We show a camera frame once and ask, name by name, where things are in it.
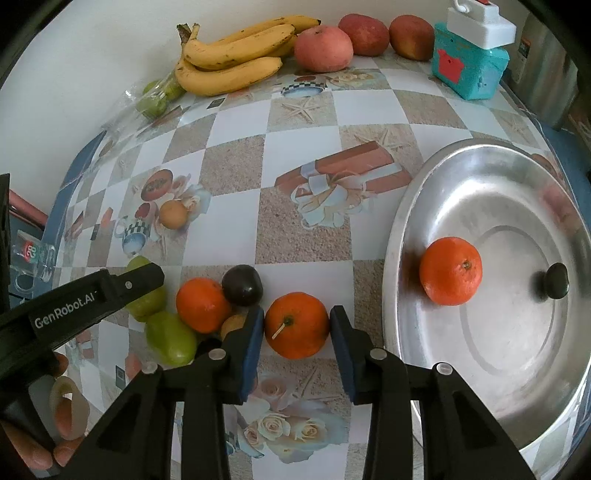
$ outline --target silver tray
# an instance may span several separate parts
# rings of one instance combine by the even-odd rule
[[[458,236],[480,252],[483,280],[456,307],[424,294],[429,244]],[[566,265],[570,290],[544,298],[541,273]],[[591,352],[591,241],[559,183],[523,151],[466,140],[433,155],[394,219],[383,282],[384,338],[406,363],[452,364],[522,449],[572,411]],[[421,441],[418,405],[414,434]]]

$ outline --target banana bunch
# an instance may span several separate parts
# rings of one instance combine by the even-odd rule
[[[293,52],[296,34],[320,24],[304,15],[267,20],[206,44],[192,30],[178,25],[182,54],[175,68],[178,83],[196,95],[234,92],[272,76],[281,58]]]

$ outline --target finger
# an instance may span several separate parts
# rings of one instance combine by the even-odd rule
[[[54,377],[61,377],[66,370],[68,370],[68,357],[62,355],[61,353],[53,352],[59,362],[59,366],[57,367],[56,371],[54,372]]]
[[[55,421],[57,431],[62,437],[67,437],[72,430],[72,400],[62,398],[57,404]]]
[[[57,463],[61,466],[66,466],[76,449],[82,443],[82,440],[84,440],[83,436],[74,440],[64,440],[55,447],[53,449],[53,456],[56,458]]]
[[[47,470],[53,465],[51,454],[39,445],[35,440],[21,432],[13,425],[0,421],[6,435],[12,442],[14,449],[32,470]]]

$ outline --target blue gripper pad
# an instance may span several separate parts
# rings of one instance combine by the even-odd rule
[[[381,377],[365,357],[374,345],[366,332],[351,326],[342,305],[330,311],[330,337],[343,390],[355,405],[373,403],[380,390]]]
[[[343,390],[348,395],[349,399],[353,401],[355,398],[355,380],[353,379],[353,359],[349,352],[349,347],[345,341],[345,333],[339,322],[339,316],[345,316],[347,322],[347,314],[345,309],[338,305],[333,307],[330,311],[330,338],[333,342],[333,349],[335,350],[336,362],[339,366],[340,380],[343,383]]]
[[[250,325],[250,321],[252,320],[251,316],[254,317],[254,324],[252,325],[252,333],[242,363],[242,385],[240,386],[238,393],[240,400],[243,402],[248,398],[248,394],[252,390],[252,384],[255,381],[256,366],[258,365],[258,359],[261,354],[262,336],[264,332],[264,314],[262,309],[260,307],[253,307],[248,311],[245,327]]]

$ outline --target starfish print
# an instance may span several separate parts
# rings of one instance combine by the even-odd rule
[[[128,162],[128,159],[124,155],[122,157],[119,157],[119,159],[117,160],[117,162],[119,163],[119,168],[121,169],[121,175],[124,176],[125,175],[125,172],[127,171],[127,162]]]
[[[368,135],[366,137],[363,134],[354,134],[354,137],[355,140],[357,140],[360,144],[372,142],[375,140],[379,145],[392,153],[402,150],[403,148],[410,147],[410,144],[397,142],[396,139],[389,141],[389,133],[390,129],[385,127],[384,131],[380,135]]]
[[[292,118],[295,117],[297,115],[301,115],[304,120],[306,120],[306,122],[308,122],[309,124],[313,124],[314,123],[314,118],[312,117],[311,111],[312,110],[316,110],[319,108],[322,108],[323,105],[311,105],[311,101],[314,97],[308,97],[304,103],[288,103],[288,102],[283,102],[281,104],[281,106],[287,108],[290,113],[287,115],[287,118]]]
[[[515,117],[510,117],[510,118],[502,118],[504,120],[504,122],[506,123],[506,125],[513,130],[517,135],[519,135],[521,138],[523,138],[524,140],[524,144],[529,144],[529,141],[527,140],[527,137],[525,136],[525,129],[522,125],[518,125],[517,124],[517,120],[515,119]]]

